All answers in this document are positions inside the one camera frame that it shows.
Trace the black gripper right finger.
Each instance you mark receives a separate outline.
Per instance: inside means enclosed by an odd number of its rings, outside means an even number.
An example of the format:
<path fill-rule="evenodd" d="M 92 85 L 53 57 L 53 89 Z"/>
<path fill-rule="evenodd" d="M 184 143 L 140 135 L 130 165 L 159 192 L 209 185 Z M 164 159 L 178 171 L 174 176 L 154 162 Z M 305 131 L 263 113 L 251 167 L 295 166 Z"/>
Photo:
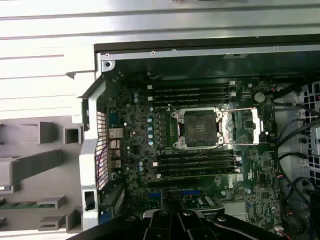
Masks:
<path fill-rule="evenodd" d="M 282 235 L 248 222 L 243 203 L 232 215 L 214 195 L 176 193 L 176 215 L 190 240 L 283 240 Z"/>

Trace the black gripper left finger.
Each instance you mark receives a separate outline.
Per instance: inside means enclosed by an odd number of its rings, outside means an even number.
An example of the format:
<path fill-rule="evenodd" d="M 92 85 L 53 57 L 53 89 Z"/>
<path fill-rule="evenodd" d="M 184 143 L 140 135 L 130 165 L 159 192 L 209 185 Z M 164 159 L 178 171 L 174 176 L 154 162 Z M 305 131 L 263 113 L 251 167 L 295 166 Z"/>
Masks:
<path fill-rule="evenodd" d="M 162 195 L 160 209 L 147 210 L 143 218 L 134 214 L 122 214 L 105 223 L 94 226 L 71 240 L 169 240 L 173 213 L 177 209 L 175 192 Z"/>

